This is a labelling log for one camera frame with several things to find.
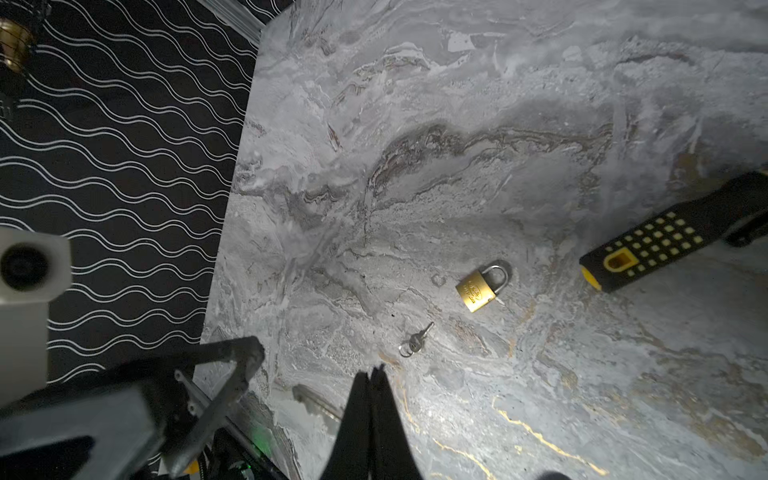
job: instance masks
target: black lens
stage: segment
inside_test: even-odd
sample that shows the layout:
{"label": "black lens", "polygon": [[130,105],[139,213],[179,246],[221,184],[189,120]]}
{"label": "black lens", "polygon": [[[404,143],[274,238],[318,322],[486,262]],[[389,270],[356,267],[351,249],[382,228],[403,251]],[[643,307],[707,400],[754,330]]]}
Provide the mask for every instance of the black lens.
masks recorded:
{"label": "black lens", "polygon": [[2,256],[0,273],[12,289],[31,290],[48,275],[48,259],[34,247],[14,245]]}

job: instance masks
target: marble surface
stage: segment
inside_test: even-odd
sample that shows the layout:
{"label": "marble surface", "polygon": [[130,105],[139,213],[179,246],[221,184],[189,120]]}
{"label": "marble surface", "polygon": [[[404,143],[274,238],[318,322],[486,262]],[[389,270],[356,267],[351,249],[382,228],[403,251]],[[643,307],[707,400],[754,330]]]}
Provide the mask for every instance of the marble surface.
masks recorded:
{"label": "marble surface", "polygon": [[[765,478],[768,242],[611,295],[578,257],[762,164],[766,18],[760,0],[315,0],[272,21],[204,339],[264,344],[251,387],[282,468],[318,478],[333,444],[291,388],[343,406],[384,362],[424,478]],[[470,313],[455,285],[496,260],[511,281]]]}

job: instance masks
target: padlock body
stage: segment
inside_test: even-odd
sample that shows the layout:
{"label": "padlock body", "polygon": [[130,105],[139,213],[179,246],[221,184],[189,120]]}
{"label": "padlock body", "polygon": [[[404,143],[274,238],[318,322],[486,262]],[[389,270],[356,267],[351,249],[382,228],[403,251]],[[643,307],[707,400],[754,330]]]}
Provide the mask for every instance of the padlock body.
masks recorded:
{"label": "padlock body", "polygon": [[467,276],[456,286],[456,290],[470,312],[476,312],[481,306],[496,298],[493,289],[488,286],[480,272]]}

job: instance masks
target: black round object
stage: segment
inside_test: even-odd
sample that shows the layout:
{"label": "black round object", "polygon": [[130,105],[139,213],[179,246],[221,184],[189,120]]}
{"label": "black round object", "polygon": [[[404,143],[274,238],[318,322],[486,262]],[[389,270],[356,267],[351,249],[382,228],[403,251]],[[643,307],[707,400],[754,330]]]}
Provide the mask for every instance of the black round object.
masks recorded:
{"label": "black round object", "polygon": [[12,289],[31,290],[48,275],[48,258],[35,247],[14,245],[2,256],[0,273]]}

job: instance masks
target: brass padlock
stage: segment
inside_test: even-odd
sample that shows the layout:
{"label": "brass padlock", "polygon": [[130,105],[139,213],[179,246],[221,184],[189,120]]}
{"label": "brass padlock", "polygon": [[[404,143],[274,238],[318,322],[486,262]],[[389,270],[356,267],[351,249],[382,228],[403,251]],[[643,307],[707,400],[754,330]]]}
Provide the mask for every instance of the brass padlock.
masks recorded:
{"label": "brass padlock", "polygon": [[[483,275],[494,268],[498,268],[504,272],[504,282],[497,288],[492,289],[488,286]],[[476,312],[481,306],[484,306],[486,303],[496,298],[496,293],[507,286],[507,283],[509,283],[509,273],[507,273],[507,270],[500,265],[491,265],[482,272],[478,270],[472,275],[467,276],[456,286],[456,290],[458,291],[458,294],[462,296],[462,300],[464,300],[464,304],[469,311]]]}

